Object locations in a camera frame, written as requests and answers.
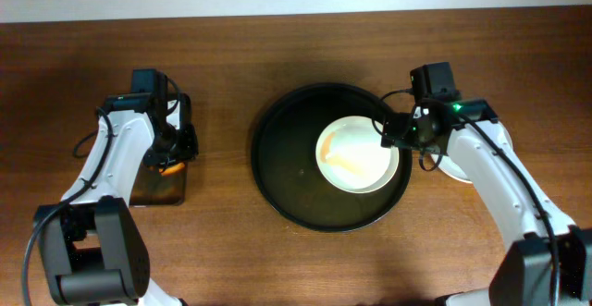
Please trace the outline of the pink plate with ketchup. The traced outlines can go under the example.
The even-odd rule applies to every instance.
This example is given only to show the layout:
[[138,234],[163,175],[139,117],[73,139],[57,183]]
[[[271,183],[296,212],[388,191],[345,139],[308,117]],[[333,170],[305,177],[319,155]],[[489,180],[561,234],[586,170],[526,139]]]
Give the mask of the pink plate with ketchup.
[[[513,148],[512,138],[510,136],[509,131],[505,128],[504,125],[501,125],[501,126],[503,129],[503,136],[502,137],[505,139],[504,144],[509,146],[510,148]],[[461,181],[463,183],[472,184],[472,181],[470,180],[470,178],[467,177],[466,174],[463,172],[463,170],[458,165],[454,164],[448,156],[442,157],[442,159],[438,165],[438,169],[453,179],[456,179],[456,180]]]

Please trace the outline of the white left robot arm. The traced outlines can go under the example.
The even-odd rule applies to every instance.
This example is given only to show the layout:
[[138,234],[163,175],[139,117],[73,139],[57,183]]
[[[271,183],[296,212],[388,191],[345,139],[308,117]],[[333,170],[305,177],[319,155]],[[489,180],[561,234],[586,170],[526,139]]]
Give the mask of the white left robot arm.
[[164,172],[197,154],[185,93],[109,96],[96,110],[96,139],[75,182],[38,207],[37,246],[57,305],[182,305],[153,280],[147,247],[130,213],[142,165]]

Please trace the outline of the cream plate with ketchup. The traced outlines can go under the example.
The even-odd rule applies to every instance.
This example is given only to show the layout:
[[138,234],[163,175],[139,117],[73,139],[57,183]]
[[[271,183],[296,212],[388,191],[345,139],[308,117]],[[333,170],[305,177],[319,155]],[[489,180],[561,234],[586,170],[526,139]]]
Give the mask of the cream plate with ketchup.
[[325,180],[354,194],[386,187],[401,169],[402,154],[396,148],[381,146],[381,129],[367,116],[345,116],[327,125],[314,150]]

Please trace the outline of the orange green sponge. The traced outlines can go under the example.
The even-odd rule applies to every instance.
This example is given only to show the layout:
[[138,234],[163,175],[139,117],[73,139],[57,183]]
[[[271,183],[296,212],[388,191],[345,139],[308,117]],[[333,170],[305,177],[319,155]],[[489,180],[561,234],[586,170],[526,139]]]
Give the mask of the orange green sponge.
[[178,172],[182,171],[185,168],[186,168],[185,163],[178,163],[175,165],[169,165],[169,166],[165,166],[163,168],[159,168],[158,172],[161,176],[164,177],[164,176],[170,176],[170,175],[177,174]]

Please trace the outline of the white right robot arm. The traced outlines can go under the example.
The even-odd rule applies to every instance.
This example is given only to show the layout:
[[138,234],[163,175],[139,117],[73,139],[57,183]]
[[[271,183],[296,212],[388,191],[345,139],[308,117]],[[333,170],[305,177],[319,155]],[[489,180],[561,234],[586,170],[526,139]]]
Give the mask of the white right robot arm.
[[447,156],[473,183],[506,255],[489,285],[438,297],[438,305],[588,305],[591,231],[537,185],[483,99],[424,99],[409,113],[379,117],[383,144]]

